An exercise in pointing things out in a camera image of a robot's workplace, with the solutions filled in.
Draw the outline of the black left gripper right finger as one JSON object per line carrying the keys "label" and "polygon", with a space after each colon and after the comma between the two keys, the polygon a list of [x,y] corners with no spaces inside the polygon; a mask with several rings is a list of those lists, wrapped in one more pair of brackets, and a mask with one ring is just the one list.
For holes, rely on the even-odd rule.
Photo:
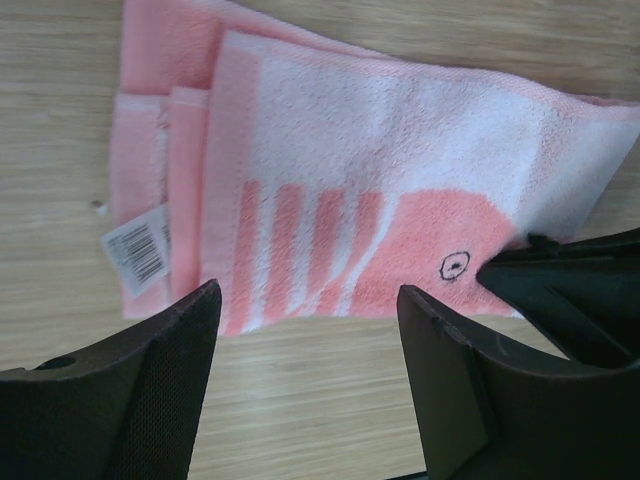
{"label": "black left gripper right finger", "polygon": [[404,285],[401,343],[431,479],[635,479],[639,369],[531,348]]}

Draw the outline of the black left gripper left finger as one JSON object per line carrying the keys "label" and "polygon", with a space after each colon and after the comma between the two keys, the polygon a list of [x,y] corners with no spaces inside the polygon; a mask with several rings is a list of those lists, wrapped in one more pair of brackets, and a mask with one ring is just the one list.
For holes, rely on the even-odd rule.
{"label": "black left gripper left finger", "polygon": [[187,478],[221,306],[211,280],[97,343],[2,372],[2,478]]}

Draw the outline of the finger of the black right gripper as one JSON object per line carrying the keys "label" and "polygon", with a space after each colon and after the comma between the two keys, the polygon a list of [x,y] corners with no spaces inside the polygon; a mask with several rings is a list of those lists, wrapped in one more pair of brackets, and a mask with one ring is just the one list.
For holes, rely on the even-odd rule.
{"label": "finger of the black right gripper", "polygon": [[639,234],[527,241],[485,263],[477,282],[573,360],[600,368],[638,362]]}

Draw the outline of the small pink cloth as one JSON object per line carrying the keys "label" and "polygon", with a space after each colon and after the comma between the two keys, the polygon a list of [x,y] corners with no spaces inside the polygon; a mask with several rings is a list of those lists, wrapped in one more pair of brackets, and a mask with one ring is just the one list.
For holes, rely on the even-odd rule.
{"label": "small pink cloth", "polygon": [[416,285],[509,315],[479,268],[565,242],[639,108],[510,74],[400,61],[229,1],[128,1],[110,141],[122,312],[217,280],[221,330],[390,317]]}

